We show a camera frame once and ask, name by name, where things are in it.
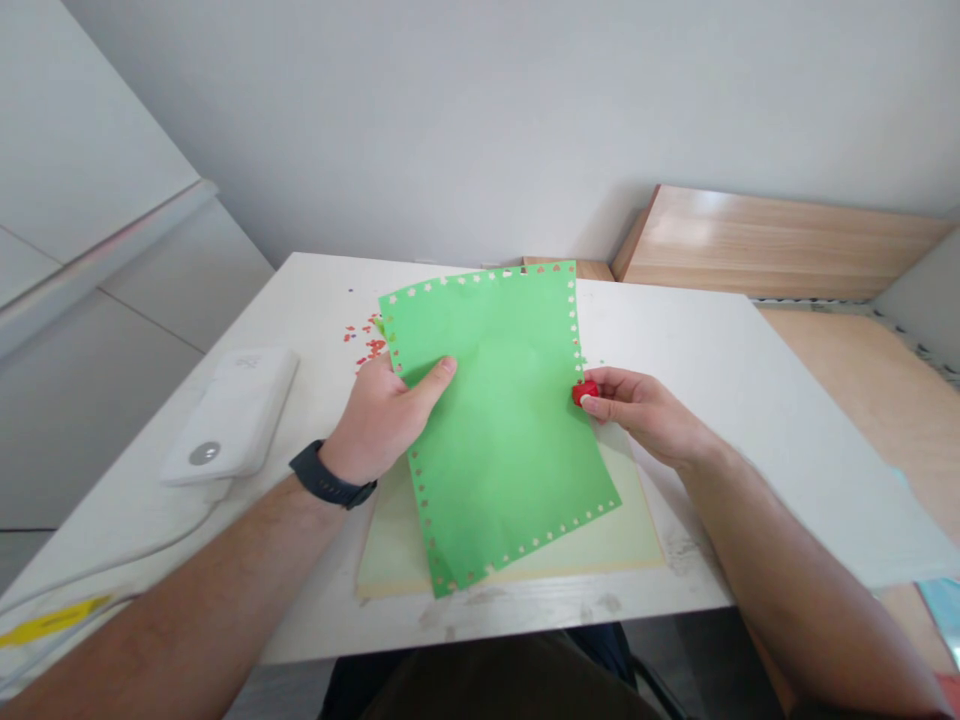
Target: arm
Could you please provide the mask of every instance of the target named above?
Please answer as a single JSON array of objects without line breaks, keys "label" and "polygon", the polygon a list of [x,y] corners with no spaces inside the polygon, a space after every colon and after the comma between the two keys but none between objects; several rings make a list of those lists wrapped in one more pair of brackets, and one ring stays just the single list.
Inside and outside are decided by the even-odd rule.
[{"label": "arm", "polygon": [[[408,390],[387,356],[368,363],[321,460],[345,482],[379,477],[423,431],[455,371],[444,359]],[[222,717],[346,517],[283,480],[0,718]]]},{"label": "arm", "polygon": [[736,450],[656,379],[587,373],[584,409],[674,468],[744,618],[800,694],[892,715],[949,712],[936,678],[883,606],[810,535]]}]

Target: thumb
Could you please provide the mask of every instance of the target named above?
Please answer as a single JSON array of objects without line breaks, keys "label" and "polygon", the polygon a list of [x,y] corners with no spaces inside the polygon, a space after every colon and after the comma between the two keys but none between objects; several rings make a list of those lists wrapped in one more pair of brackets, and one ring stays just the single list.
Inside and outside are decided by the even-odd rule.
[{"label": "thumb", "polygon": [[586,410],[587,414],[593,415],[601,422],[612,420],[622,425],[627,419],[629,404],[617,400],[598,398],[593,395],[585,395],[580,399],[580,407]]},{"label": "thumb", "polygon": [[423,380],[417,383],[417,386],[407,395],[418,405],[425,405],[427,410],[432,410],[433,406],[437,404],[437,400],[443,395],[443,391],[450,385],[456,372],[456,358],[445,357],[434,365]]}]

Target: white cable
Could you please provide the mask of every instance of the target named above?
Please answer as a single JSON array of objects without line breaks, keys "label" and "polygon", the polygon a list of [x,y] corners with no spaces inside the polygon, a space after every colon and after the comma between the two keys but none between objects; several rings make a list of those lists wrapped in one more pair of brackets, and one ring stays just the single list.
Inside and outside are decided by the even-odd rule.
[{"label": "white cable", "polygon": [[60,588],[66,585],[72,585],[75,582],[80,580],[85,580],[88,577],[93,575],[98,575],[99,573],[106,572],[107,570],[113,570],[114,568],[121,567],[122,565],[129,565],[132,562],[138,560],[143,560],[144,558],[150,557],[151,555],[156,555],[158,552],[162,552],[167,548],[176,545],[181,540],[185,539],[187,536],[192,535],[194,532],[200,529],[200,526],[203,525],[207,520],[210,519],[210,516],[213,515],[213,511],[217,509],[217,506],[220,504],[220,499],[215,500],[210,504],[210,509],[204,514],[202,518],[193,525],[191,525],[187,530],[184,530],[182,533],[173,537],[169,540],[164,540],[162,543],[157,543],[156,545],[151,545],[149,547],[137,550],[133,553],[128,553],[127,555],[121,555],[119,558],[110,560],[100,565],[95,565],[89,570],[84,570],[83,572],[77,573],[76,575],[71,575],[63,580],[57,580],[54,583],[49,585],[44,585],[43,587],[34,590],[33,592],[27,593],[18,600],[14,600],[13,603],[7,605],[5,608],[0,609],[0,617],[3,617],[7,613],[16,610],[22,605],[26,605],[31,600],[36,600],[42,595],[46,595],[48,592],[53,592],[54,590],[59,590]]},{"label": "white cable", "polygon": [[20,680],[24,675],[33,670],[37,665],[46,660],[50,655],[53,654],[58,648],[63,647],[66,643],[70,642],[78,633],[80,633],[84,628],[89,627],[92,623],[99,620],[101,617],[106,615],[108,612],[113,610],[115,607],[120,605],[125,605],[128,602],[132,602],[140,597],[139,593],[132,595],[124,595],[119,597],[116,600],[112,600],[103,607],[97,608],[97,610],[87,618],[84,618],[83,622],[74,625],[72,628],[68,628],[63,632],[60,637],[53,640],[52,642],[43,646],[43,650],[38,652],[32,658],[27,660],[23,665],[14,670],[10,675],[5,678],[0,679],[0,695],[9,690],[16,682]]}]

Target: white table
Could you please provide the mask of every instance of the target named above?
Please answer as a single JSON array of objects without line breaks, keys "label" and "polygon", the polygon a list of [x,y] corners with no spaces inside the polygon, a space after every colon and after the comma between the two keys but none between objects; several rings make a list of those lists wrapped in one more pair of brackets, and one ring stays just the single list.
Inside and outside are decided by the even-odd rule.
[{"label": "white table", "polygon": [[[0,606],[41,584],[176,535],[203,512],[202,490],[156,482],[167,448],[220,356],[285,345],[301,358],[263,470],[236,481],[211,520],[180,545],[60,591],[45,607],[159,580],[287,474],[286,463],[333,429],[365,354],[377,298],[467,270],[295,254],[160,409]],[[868,586],[960,569],[953,545],[743,296],[578,283],[590,365],[642,370],[766,474],[802,522]],[[344,342],[347,326],[356,339]],[[271,640],[277,663],[702,610],[732,598],[675,473],[635,447],[666,555],[661,568],[477,587],[440,601],[418,595],[360,602],[354,579],[374,503],[353,511]],[[0,625],[3,629],[9,624]]]}]

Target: left hand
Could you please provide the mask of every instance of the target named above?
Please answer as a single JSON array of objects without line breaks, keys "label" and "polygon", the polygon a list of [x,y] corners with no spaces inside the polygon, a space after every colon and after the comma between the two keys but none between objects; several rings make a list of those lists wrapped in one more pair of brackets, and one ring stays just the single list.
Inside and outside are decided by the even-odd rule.
[{"label": "left hand", "polygon": [[344,482],[377,479],[420,437],[456,372],[457,361],[445,357],[411,390],[394,374],[389,355],[365,363],[320,460]]}]

